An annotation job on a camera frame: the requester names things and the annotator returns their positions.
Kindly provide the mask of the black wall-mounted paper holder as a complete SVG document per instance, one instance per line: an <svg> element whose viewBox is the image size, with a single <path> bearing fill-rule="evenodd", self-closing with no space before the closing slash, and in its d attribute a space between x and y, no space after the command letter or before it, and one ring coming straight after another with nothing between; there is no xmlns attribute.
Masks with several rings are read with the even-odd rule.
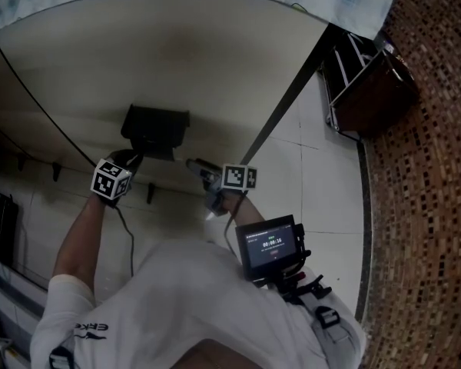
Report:
<svg viewBox="0 0 461 369"><path fill-rule="evenodd" d="M121 127L121 135L137 153L147 158L174 161L190 127L188 111L172 111L131 105Z"/></svg>

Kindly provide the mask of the person's right forearm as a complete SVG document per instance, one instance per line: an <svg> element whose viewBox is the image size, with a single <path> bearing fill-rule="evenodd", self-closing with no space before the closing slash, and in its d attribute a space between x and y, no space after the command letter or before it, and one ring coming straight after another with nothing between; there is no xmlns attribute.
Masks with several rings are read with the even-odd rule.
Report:
<svg viewBox="0 0 461 369"><path fill-rule="evenodd" d="M256 224L264 221L261 213L244 192L223 190L221 194L223 196L222 206L230 213L230 219L226 224L226 228L229 228L233 221L236 226Z"/></svg>

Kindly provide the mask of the white metal shelving rack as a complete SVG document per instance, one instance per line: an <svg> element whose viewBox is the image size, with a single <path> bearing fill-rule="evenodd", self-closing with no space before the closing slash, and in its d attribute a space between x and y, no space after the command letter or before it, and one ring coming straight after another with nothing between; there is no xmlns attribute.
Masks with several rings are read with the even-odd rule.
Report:
<svg viewBox="0 0 461 369"><path fill-rule="evenodd" d="M0 362L28 369L32 336L43 315L46 290L0 262Z"/></svg>

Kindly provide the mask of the black chest monitor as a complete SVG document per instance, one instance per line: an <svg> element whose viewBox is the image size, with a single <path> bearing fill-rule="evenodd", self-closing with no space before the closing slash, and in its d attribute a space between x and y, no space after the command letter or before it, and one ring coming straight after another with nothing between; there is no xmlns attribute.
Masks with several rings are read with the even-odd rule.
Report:
<svg viewBox="0 0 461 369"><path fill-rule="evenodd" d="M310 251L305 231L292 215L235 228L244 277L248 281L274 281L297 273Z"/></svg>

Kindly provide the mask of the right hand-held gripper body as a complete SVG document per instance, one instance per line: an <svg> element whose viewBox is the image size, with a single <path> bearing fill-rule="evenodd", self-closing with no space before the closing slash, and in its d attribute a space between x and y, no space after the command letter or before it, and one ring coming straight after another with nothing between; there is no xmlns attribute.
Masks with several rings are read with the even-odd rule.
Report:
<svg viewBox="0 0 461 369"><path fill-rule="evenodd" d="M223 206L225 194L243 194L257 187L257 169L248 165L226 164L209 172L206 178L205 206L214 216L227 213Z"/></svg>

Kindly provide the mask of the black monitor mount rig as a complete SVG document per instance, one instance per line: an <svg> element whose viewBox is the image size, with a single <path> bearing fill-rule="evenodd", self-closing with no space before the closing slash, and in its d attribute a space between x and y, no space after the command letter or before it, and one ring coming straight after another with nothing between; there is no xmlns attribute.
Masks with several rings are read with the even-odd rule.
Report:
<svg viewBox="0 0 461 369"><path fill-rule="evenodd" d="M305 248L302 224L282 224L261 234L264 254L250 260L250 279L255 286L275 287L292 304L304 304L308 294L323 299L332 292L332 288L321 284L322 276L305 281L302 268L311 251Z"/></svg>

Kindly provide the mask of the person's left forearm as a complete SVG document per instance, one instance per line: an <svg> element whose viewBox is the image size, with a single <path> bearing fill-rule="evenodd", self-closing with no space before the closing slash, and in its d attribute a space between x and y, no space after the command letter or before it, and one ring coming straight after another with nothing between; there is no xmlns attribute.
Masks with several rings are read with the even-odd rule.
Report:
<svg viewBox="0 0 461 369"><path fill-rule="evenodd" d="M58 251L53 281L73 281L95 303L95 273L106 204L92 194L70 227Z"/></svg>

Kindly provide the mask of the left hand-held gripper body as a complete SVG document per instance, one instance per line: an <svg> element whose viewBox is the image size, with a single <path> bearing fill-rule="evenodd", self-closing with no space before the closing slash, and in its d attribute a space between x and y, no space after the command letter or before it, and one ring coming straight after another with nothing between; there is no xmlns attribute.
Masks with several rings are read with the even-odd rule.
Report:
<svg viewBox="0 0 461 369"><path fill-rule="evenodd" d="M106 159L101 159L93 174L91 191L104 204L115 208L120 198L128 192L132 177L133 174L129 170Z"/></svg>

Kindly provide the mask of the person's white shirt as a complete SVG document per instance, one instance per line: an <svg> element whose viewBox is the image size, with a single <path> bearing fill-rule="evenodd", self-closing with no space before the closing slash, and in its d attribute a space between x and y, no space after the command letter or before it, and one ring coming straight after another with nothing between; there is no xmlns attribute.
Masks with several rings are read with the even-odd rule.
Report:
<svg viewBox="0 0 461 369"><path fill-rule="evenodd" d="M246 281L228 250L173 240L156 244L101 304L78 278L54 276L30 355L34 369L50 369L60 346L74 369L170 369L211 340L262 369L328 369L319 332L304 307Z"/></svg>

